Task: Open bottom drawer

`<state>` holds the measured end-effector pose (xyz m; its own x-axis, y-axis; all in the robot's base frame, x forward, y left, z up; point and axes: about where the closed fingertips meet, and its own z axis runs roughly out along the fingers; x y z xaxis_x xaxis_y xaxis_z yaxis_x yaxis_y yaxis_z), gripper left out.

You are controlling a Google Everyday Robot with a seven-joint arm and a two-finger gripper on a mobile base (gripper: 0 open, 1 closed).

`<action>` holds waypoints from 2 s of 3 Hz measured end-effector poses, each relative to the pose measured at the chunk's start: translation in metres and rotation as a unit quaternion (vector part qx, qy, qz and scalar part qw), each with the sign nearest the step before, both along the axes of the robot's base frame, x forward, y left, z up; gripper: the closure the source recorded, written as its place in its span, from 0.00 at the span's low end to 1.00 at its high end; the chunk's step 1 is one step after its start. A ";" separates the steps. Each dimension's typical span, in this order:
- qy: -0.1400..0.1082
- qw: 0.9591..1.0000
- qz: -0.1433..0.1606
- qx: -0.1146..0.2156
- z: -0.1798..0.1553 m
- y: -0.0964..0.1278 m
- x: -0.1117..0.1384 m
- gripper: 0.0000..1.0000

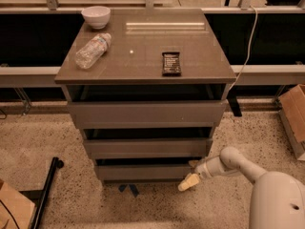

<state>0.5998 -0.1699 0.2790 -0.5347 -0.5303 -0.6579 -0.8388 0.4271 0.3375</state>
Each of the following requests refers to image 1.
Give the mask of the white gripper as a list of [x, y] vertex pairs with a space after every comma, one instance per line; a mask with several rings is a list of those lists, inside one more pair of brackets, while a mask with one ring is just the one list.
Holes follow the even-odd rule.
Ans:
[[211, 178], [207, 163], [205, 161], [199, 162], [199, 160], [193, 159], [188, 161], [189, 165], [194, 168], [195, 174], [188, 174], [178, 185], [180, 192], [186, 191], [189, 188], [200, 182], [200, 179]]

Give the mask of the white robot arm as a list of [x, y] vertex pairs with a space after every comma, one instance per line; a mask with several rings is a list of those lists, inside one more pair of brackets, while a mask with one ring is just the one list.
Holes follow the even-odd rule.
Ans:
[[243, 175], [253, 185], [249, 229], [305, 229], [305, 185], [296, 178], [267, 171], [234, 147], [218, 156], [191, 161], [193, 171], [178, 185], [186, 191], [204, 178]]

